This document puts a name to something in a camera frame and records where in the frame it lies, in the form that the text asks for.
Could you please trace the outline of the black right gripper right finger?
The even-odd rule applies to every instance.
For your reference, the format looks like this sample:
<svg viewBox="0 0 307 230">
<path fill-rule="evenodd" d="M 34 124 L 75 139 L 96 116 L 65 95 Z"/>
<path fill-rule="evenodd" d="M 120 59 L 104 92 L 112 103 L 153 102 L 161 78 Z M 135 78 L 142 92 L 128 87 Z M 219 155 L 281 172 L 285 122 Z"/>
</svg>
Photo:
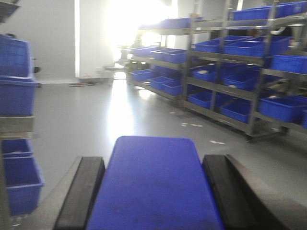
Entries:
<svg viewBox="0 0 307 230">
<path fill-rule="evenodd" d="M 305 230 L 307 208 L 282 195 L 231 155 L 205 155 L 209 180 L 228 230 Z"/>
</svg>

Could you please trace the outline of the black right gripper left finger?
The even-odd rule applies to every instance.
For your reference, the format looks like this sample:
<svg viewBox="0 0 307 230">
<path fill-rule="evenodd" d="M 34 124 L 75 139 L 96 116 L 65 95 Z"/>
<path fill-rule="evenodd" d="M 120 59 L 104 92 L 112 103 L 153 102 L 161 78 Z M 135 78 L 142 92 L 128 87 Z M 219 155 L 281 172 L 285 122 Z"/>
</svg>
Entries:
<svg viewBox="0 0 307 230">
<path fill-rule="evenodd" d="M 71 179 L 62 179 L 43 201 L 36 229 L 85 229 L 104 172 L 101 157 L 82 157 Z"/>
</svg>

